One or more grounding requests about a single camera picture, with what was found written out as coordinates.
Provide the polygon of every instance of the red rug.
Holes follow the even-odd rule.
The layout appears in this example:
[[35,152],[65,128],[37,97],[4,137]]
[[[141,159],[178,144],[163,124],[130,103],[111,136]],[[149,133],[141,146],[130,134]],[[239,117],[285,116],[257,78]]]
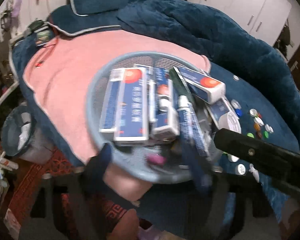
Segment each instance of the red rug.
[[[50,173],[52,176],[69,174],[73,170],[73,166],[59,151],[55,151],[51,159],[44,165],[40,166],[33,164],[15,190],[9,204],[9,209],[14,214],[15,218],[22,226],[24,220],[30,216],[32,206],[34,205],[34,193],[39,187],[41,177],[45,173]],[[107,231],[111,232],[120,218],[127,212],[120,205],[112,201],[106,200],[103,195],[95,195],[93,201],[101,203],[103,213],[107,220]],[[72,219],[72,212],[69,206],[69,198],[67,194],[62,195],[63,210],[66,217],[67,229],[71,232],[73,239],[77,239],[77,232]]]

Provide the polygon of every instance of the pink blanket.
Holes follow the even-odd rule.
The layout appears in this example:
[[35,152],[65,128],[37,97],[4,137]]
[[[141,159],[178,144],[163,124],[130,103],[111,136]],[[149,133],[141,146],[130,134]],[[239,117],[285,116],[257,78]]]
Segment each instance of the pink blanket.
[[[23,78],[33,90],[38,106],[83,163],[98,154],[88,133],[85,107],[88,86],[103,65],[129,52],[157,51],[210,71],[210,62],[205,56],[167,41],[122,30],[90,33],[73,39],[59,38],[51,53],[56,42],[55,38],[33,56]],[[36,67],[40,61],[43,61],[41,66]],[[132,177],[114,164],[108,166],[104,181],[130,201],[138,200],[152,185]]]

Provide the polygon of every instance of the blue bottle cap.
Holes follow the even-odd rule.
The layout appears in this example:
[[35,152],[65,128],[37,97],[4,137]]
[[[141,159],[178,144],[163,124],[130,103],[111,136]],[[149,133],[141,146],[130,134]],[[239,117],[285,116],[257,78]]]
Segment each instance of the blue bottle cap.
[[235,113],[237,114],[238,117],[242,116],[241,109],[235,109],[234,111],[235,111]]

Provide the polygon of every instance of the white wardrobe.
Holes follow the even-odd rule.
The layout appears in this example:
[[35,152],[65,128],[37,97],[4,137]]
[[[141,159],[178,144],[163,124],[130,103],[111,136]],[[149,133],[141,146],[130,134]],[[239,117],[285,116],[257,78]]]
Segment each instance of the white wardrobe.
[[245,31],[273,46],[291,10],[287,0],[188,0],[216,8]]

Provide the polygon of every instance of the trash can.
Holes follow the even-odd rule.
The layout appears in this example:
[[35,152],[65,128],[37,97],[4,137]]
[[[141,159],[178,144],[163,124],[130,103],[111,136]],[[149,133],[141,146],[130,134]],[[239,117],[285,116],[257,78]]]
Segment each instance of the trash can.
[[53,144],[43,135],[27,106],[18,106],[8,115],[1,141],[6,156],[40,165],[52,156]]

